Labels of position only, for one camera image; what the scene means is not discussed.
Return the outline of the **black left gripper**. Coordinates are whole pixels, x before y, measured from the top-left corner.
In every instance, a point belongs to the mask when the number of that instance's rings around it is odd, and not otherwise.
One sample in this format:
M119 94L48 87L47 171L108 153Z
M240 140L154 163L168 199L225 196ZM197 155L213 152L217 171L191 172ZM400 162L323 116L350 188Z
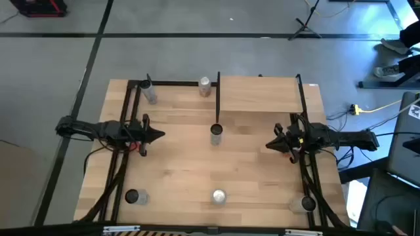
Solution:
M150 127L150 118L148 114L142 116L142 120L133 119L127 127L130 139L137 143L138 152L141 156L147 156L146 146L153 141L165 136L165 132Z

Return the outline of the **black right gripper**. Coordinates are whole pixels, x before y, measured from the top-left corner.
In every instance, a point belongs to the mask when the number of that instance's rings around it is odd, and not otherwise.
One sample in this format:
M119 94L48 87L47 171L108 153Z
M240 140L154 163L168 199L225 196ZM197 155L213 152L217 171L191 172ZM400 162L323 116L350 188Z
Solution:
M300 161L301 152L305 150L304 142L309 131L307 113L291 113L291 124L284 128L280 123L274 125L275 139L266 144L267 149L290 154L290 162L296 164Z

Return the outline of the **white blue tall beverage can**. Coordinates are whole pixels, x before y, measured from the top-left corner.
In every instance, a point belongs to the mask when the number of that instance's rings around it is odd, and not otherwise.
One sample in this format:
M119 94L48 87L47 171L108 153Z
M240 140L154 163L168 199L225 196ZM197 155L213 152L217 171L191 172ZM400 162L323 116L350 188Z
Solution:
M147 99L149 104L156 104L157 103L157 95L155 93L153 84L149 80L143 80L140 82L140 89Z
M129 204L147 205L150 196L145 189L129 189L125 193L125 201Z

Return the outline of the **tall silver beverage can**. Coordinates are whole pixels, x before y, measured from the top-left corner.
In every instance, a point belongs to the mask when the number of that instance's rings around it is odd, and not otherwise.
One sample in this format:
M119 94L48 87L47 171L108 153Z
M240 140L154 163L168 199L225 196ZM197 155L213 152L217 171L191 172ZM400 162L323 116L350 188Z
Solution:
M298 197L289 204L290 211L294 213L313 212L316 208L316 201L307 195Z
M213 124L210 128L210 132L211 132L211 144L213 146L218 146L222 140L222 132L223 132L222 125L218 123Z

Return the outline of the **white pink beverage can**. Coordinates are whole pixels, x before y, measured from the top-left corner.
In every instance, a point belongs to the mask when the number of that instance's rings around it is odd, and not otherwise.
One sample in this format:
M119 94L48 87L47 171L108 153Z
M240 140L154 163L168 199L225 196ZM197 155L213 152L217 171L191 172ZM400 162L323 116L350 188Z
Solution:
M198 81L199 94L202 97L208 97L211 93L211 81L208 77L202 77Z
M215 189L211 194L211 199L216 205L224 205L227 200L227 194L223 189Z

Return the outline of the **black yellow hazard tape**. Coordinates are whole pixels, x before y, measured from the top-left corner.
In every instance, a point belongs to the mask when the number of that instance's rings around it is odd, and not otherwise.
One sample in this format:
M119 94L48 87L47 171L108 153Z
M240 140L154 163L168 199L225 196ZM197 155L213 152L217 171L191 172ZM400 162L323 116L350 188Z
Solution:
M166 231L122 231L111 233L109 236L190 236L190 234Z

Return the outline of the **black desk foot bar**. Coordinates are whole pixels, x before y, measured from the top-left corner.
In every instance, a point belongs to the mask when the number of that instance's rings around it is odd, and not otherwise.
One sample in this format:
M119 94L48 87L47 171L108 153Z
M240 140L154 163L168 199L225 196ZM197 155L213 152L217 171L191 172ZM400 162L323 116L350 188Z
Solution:
M413 77L404 75L395 81L360 81L357 84L360 89L420 89L420 74Z

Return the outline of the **black tripod stand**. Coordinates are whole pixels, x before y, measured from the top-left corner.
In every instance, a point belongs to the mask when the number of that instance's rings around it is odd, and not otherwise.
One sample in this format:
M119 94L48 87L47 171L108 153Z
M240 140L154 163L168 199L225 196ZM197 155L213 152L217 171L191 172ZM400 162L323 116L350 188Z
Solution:
M291 37L288 38L289 41L296 39L300 35L304 35L305 32L309 32L309 35L313 36L314 38L317 38L317 39L322 38L322 36L319 33L316 33L314 30L310 29L308 26L308 23L310 22L310 19L312 18L312 15L314 14L319 2L320 0L316 0L316 3L314 5L310 5L310 14L308 15L305 22L303 22L299 18L295 19L301 25L301 27Z

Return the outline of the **dark grey side table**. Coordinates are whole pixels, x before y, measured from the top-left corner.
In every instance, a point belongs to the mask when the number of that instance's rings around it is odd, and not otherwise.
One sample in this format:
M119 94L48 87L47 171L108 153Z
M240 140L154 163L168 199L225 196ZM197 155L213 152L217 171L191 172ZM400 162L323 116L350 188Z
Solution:
M396 226L408 235L420 229L420 187L375 170L369 179L357 228L389 232Z

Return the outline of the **person's shoe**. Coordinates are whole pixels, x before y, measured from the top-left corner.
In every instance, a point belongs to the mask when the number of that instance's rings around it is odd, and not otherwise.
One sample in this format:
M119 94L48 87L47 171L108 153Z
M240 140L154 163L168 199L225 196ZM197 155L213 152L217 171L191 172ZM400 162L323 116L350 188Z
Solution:
M381 44L387 49L393 50L398 54L406 54L410 49L399 39L381 39Z
M398 75L400 74L400 68L399 65L376 67L373 69L373 74L379 78Z

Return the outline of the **person's leg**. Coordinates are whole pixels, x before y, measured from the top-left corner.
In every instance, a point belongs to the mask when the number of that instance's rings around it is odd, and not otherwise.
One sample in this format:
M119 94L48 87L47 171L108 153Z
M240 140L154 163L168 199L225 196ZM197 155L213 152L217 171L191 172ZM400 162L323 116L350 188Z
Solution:
M400 41L407 48L420 43L420 20L400 31Z
M398 73L406 73L414 65L420 64L420 54L407 57L398 62Z

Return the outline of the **black red crate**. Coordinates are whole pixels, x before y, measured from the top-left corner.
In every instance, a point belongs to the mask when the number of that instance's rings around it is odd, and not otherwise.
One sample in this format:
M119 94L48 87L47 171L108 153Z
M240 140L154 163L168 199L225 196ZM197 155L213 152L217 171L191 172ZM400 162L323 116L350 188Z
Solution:
M65 17L68 6L64 0L9 0L18 12L28 18Z

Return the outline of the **black metal table frame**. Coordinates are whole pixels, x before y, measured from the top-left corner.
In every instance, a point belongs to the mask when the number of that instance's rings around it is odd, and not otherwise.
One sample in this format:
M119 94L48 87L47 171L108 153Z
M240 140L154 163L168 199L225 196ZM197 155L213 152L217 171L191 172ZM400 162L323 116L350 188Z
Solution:
M276 123L287 126L290 114L307 103L309 119L325 119L319 87L298 84L294 77L224 76L208 97L196 83L156 81L157 103L149 104L128 80L112 80L101 121L150 117L165 136L128 157L93 146L74 219L97 202L119 166L123 182L104 204L96 222L138 225L141 231L283 233L286 229L321 226L318 211L294 213L292 200L304 195L301 169L289 155L272 151ZM210 128L222 125L222 140L211 144ZM147 205L129 204L129 189L145 189ZM215 189L227 194L224 205L212 202Z

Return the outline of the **silver frame bracket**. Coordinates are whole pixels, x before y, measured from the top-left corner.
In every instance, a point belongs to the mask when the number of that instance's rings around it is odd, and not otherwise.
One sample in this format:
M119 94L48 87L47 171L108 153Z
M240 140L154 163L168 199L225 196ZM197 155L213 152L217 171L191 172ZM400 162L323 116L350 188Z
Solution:
M310 231L301 229L286 229L285 236L324 236L321 231Z
M102 233L103 234L110 234L110 233L123 233L123 232L132 232L132 231L140 231L140 226L104 226Z

